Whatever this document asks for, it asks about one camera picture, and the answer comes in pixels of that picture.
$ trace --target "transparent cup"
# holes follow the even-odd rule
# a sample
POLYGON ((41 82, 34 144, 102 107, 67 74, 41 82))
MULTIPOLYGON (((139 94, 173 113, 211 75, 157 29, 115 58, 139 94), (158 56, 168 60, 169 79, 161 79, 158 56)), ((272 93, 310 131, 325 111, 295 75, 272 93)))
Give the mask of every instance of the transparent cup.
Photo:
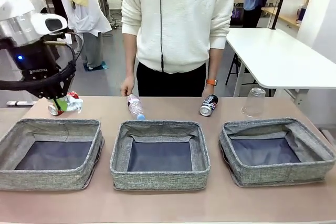
POLYGON ((264 89, 252 88, 242 108, 243 114, 251 118, 261 116, 264 112, 265 95, 264 89))

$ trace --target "white sweater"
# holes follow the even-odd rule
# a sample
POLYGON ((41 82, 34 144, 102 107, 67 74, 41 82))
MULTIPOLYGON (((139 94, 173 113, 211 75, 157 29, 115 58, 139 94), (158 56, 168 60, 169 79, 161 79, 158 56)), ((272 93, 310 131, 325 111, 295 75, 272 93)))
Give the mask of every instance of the white sweater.
MULTIPOLYGON (((162 0, 164 71, 188 72, 224 49, 234 0, 162 0)), ((161 71, 160 0, 123 0, 122 32, 137 35, 137 59, 161 71)))

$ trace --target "gray pants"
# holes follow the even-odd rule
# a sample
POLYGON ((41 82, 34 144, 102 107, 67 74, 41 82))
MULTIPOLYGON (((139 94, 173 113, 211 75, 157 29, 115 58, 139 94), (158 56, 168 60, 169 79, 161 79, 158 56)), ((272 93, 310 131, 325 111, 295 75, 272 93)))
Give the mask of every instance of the gray pants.
POLYGON ((88 67, 98 67, 103 61, 103 35, 98 33, 98 37, 91 33, 83 33, 83 52, 81 58, 88 67))

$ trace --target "watch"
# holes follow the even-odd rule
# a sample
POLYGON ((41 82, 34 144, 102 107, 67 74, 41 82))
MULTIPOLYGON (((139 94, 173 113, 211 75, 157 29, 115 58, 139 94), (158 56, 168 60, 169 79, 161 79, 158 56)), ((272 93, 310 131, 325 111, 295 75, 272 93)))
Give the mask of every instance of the watch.
POLYGON ((217 79, 216 80, 206 80, 206 84, 210 84, 212 86, 217 86, 217 79))

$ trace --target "white table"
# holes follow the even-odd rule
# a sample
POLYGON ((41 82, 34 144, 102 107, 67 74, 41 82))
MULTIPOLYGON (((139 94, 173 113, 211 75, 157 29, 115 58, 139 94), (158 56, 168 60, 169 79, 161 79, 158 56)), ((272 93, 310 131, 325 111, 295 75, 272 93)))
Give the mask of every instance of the white table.
POLYGON ((245 68, 260 86, 286 89, 296 105, 309 89, 336 89, 336 64, 282 30, 232 28, 227 41, 242 60, 234 97, 245 68))

